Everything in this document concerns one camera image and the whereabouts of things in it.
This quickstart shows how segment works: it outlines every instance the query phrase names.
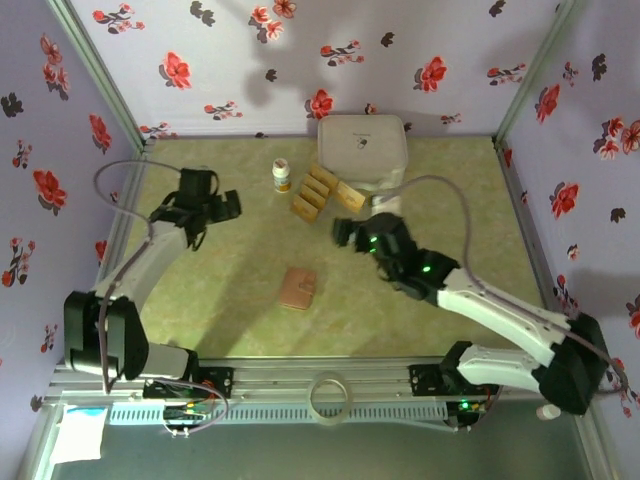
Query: floral wallpaper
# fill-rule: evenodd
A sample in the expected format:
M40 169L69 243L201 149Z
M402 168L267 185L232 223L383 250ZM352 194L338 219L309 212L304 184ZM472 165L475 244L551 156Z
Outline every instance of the floral wallpaper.
M157 137L315 135L340 113L397 114L417 135L493 134L558 2L70 3L141 134Z
M0 480L13 480L62 358L64 300L94 284L113 222L93 173L133 147L45 2L0 17L20 19L0 33L15 45L0 71ZM125 175L102 180L114 201Z
M590 1L564 32L505 145L507 172L526 198L520 208L533 218L555 279L549 293L567 315L583 310L600 321L631 382L595 407L620 478L640 472L640 103L632 100L640 62L629 56L640 47L638 14L634 2ZM608 371L603 387L618 385Z

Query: white box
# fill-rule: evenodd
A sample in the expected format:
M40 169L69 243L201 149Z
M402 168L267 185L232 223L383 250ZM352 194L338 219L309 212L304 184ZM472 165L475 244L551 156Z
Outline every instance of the white box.
M318 125L318 163L353 188L402 184L409 163L402 120L395 115L329 115Z

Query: green table surface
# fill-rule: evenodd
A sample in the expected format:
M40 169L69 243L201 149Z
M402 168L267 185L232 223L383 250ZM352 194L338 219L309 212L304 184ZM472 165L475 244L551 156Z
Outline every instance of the green table surface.
M488 137L409 138L405 180L430 173L464 189L473 219L471 263L485 281L540 305L540 297L497 157ZM286 158L293 188L273 186L274 159ZM152 159L176 167L206 165L221 190L237 189L243 214L211 225L198 252L185 251L166 271L141 318L150 341L224 356L443 355L457 340L487 347L510 343L460 315L394 292L377 278L369 255L338 248L335 217L352 216L331 200L304 223L290 204L317 158L316 141L289 139L160 140ZM149 168L139 211L150 214L177 189L175 173ZM366 218L366 211L361 212ZM419 246L461 258L464 223L455 195L425 182L402 194L402 213ZM130 253L143 235L136 221ZM313 269L318 292L309 310L278 304L288 266Z

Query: wooden block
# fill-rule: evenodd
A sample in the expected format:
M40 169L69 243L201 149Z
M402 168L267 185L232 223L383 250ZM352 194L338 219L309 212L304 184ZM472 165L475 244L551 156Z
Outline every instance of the wooden block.
M338 183L335 191L338 201L352 212L358 213L364 205L366 197L344 182Z
M322 210L327 203L327 199L317 192L314 192L306 185L300 187L300 196L316 207L318 210Z
M324 183L321 183L320 180L316 180L308 173L304 176L304 179L302 180L302 184L309 187L318 195L324 198L329 198L329 194L331 193L331 190L329 189L329 187L327 187Z
M322 168L317 163L311 164L311 176L317 180L320 180L321 183L329 187L330 191L334 191L338 186L340 180L333 173L331 173L326 168Z
M318 209L307 202L300 195L293 197L291 211L302 218L307 223L313 223L318 216Z

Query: robotic arm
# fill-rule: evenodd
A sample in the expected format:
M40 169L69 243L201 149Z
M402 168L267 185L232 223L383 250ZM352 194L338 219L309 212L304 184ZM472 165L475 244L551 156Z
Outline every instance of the robotic arm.
M608 364L564 332L607 352L597 321L576 319L529 305L478 284L442 253L419 249L402 218L383 212L358 222L336 219L333 239L370 253L383 280L409 297L464 315L499 333L522 350L486 349L457 342L440 371L452 389L499 384L540 392L564 411L584 414Z
M216 187L211 193L212 180ZM237 218L241 213L235 190L217 194L217 175L211 170L182 169L177 191L151 214L154 235L150 244L116 284L107 309L107 359L110 377L164 377L191 380L197 374L195 352L149 343L138 312L165 270L187 248L196 251L208 224ZM88 373L101 373L97 334L100 305L117 267L91 292L73 292L64 304L65 363Z

